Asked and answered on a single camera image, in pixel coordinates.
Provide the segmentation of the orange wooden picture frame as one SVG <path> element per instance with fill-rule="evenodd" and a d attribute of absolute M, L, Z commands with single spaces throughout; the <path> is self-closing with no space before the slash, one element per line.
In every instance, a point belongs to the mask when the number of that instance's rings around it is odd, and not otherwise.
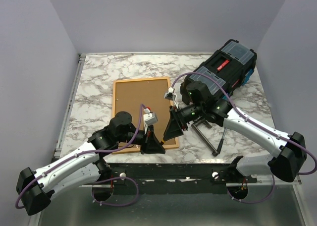
<path fill-rule="evenodd" d="M 169 109 L 172 101 L 163 96 L 171 87 L 170 78 L 154 77 L 141 79 L 116 80 L 113 84 L 112 118 L 118 112 L 128 112 L 132 115 L 132 123 L 139 130 L 144 130 L 143 114 L 145 108 L 150 108 L 158 117 L 158 122 L 149 126 L 161 142 L 166 126 L 170 119 Z M 169 149 L 179 147 L 178 138 L 172 138 L 163 145 L 165 153 Z M 130 145 L 118 151 L 124 153 L 141 153 L 139 145 Z"/>

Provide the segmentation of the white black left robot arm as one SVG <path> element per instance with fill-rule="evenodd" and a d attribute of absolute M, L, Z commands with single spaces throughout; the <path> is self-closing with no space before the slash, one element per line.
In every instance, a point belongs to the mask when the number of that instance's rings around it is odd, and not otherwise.
<path fill-rule="evenodd" d="M 133 125 L 131 114 L 118 112 L 109 125 L 95 131 L 73 152 L 36 170 L 25 168 L 18 177 L 16 208 L 35 215 L 62 192 L 87 183 L 106 183 L 113 174 L 104 157 L 120 151 L 120 143 L 126 147 L 139 145 L 146 154 L 165 153 L 154 134 L 157 121 L 157 115 L 149 108 L 140 109 L 137 126 Z"/>

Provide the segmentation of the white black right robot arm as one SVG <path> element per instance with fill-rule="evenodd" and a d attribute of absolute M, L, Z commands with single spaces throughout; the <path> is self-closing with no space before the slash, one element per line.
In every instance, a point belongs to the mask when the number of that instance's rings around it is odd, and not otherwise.
<path fill-rule="evenodd" d="M 257 157 L 237 157 L 228 177 L 240 182 L 252 174 L 273 174 L 285 182 L 293 182 L 307 159 L 304 151 L 305 139 L 302 134 L 292 135 L 273 129 L 243 113 L 235 111 L 232 105 L 219 99 L 213 103 L 206 84 L 200 81 L 190 83 L 186 90 L 192 104 L 185 108 L 170 106 L 170 119 L 163 134 L 163 142 L 183 135 L 187 124 L 198 118 L 238 132 L 268 151 Z"/>

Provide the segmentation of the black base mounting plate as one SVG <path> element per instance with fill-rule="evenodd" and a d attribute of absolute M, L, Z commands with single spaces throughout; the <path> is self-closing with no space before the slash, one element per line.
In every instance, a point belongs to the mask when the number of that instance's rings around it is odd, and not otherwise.
<path fill-rule="evenodd" d="M 111 179 L 110 188 L 102 193 L 132 195 L 135 186 L 121 180 L 126 174 L 139 187 L 140 194 L 225 194 L 227 184 L 239 186 L 244 181 L 255 183 L 249 176 L 242 176 L 234 164 L 147 164 L 108 163 L 101 167 L 97 181 Z"/>

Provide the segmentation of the grey metal clamp tool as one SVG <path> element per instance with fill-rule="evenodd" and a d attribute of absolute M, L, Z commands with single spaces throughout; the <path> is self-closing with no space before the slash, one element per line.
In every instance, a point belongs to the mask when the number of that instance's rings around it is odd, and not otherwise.
<path fill-rule="evenodd" d="M 192 124 L 191 127 L 192 129 L 195 131 L 195 133 L 198 135 L 198 137 L 205 143 L 205 145 L 211 150 L 211 153 L 214 157 L 217 157 L 221 150 L 222 150 L 222 146 L 224 143 L 224 138 L 227 132 L 227 128 L 224 128 L 222 137 L 220 139 L 220 142 L 218 144 L 218 147 L 215 148 L 215 146 L 210 142 L 210 140 L 206 137 L 205 134 L 203 134 L 200 129 L 199 126 L 203 124 L 205 125 L 208 129 L 211 129 L 212 126 L 204 119 L 204 118 L 200 118 L 198 120 L 195 120 Z"/>

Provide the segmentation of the black plastic toolbox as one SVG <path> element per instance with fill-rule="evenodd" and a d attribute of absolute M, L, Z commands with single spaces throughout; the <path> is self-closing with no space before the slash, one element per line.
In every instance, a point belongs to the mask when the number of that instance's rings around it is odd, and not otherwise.
<path fill-rule="evenodd" d="M 240 44 L 237 40 L 230 39 L 211 57 L 202 62 L 194 72 L 211 77 L 222 86 L 227 95 L 232 96 L 235 89 L 248 82 L 254 73 L 256 60 L 257 53 L 254 50 Z M 181 100 L 184 104 L 189 105 L 192 102 L 186 87 L 194 81 L 200 81 L 208 86 L 211 102 L 225 98 L 220 89 L 209 79 L 198 74 L 189 75 L 180 87 Z"/>

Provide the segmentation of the aluminium extrusion rail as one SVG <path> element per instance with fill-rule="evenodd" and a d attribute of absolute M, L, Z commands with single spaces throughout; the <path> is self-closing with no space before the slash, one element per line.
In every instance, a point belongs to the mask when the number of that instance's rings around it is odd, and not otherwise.
<path fill-rule="evenodd" d="M 271 175 L 258 175 L 256 180 L 258 184 L 273 185 L 273 178 Z M 293 182 L 286 182 L 277 177 L 274 177 L 274 180 L 276 185 L 301 185 L 302 184 L 301 179 L 298 177 L 296 177 Z"/>

